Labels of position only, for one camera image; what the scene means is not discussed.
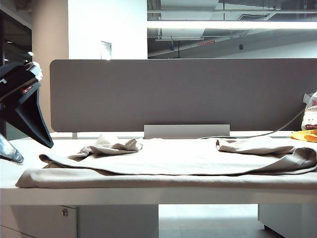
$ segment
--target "white desk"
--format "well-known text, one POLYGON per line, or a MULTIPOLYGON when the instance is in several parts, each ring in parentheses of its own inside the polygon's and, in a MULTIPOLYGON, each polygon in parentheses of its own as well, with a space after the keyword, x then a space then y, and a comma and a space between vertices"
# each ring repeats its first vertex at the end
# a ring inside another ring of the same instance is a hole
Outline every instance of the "white desk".
MULTIPOLYGON (((61 155, 77 153, 92 144, 91 139, 54 139, 55 151, 61 155)), ((144 188, 73 188, 44 189, 17 188, 15 183, 26 168, 42 168, 45 163, 38 155, 49 149, 30 138, 12 141, 23 154, 23 165, 0 160, 1 205, 149 205, 153 208, 150 217, 156 217, 158 204, 238 204, 238 203, 297 203, 316 204, 317 190, 304 189, 259 189, 259 188, 205 188, 205 187, 144 187, 144 188)))

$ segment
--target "desk partition panel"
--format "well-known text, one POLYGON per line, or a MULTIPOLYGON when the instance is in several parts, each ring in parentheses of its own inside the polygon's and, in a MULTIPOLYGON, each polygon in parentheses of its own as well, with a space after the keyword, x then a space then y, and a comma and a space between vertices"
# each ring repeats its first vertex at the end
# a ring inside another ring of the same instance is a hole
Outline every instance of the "desk partition panel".
MULTIPOLYGON (((54 60, 52 127, 143 131, 145 124, 274 130, 317 90, 317 59, 54 60)), ((302 117, 286 129, 299 130, 302 117)))

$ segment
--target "yellow object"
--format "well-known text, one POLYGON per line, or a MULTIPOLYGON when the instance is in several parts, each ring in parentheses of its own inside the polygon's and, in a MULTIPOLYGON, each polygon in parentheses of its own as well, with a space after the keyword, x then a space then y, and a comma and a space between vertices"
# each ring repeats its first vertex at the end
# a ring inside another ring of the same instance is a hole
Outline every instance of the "yellow object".
POLYGON ((317 142, 317 130, 300 130, 291 134, 292 139, 317 142))

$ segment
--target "floor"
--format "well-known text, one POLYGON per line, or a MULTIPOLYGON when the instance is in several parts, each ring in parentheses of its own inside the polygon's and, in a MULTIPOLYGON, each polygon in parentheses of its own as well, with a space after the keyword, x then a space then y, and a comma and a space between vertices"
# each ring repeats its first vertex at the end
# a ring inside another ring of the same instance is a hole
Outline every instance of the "floor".
POLYGON ((25 137, 27 137, 26 134, 19 131, 15 127, 11 126, 9 123, 6 124, 6 138, 7 138, 7 140, 15 140, 15 139, 20 139, 20 138, 25 138, 25 137))
POLYGON ((283 238, 264 230, 257 204, 160 205, 159 238, 283 238))

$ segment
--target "fluorescent light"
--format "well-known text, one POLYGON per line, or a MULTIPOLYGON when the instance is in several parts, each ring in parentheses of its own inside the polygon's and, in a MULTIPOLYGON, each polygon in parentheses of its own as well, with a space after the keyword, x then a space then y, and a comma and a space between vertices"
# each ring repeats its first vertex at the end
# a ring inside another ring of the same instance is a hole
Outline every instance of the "fluorescent light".
POLYGON ((148 28, 172 29, 317 29, 315 21, 148 21, 148 28))

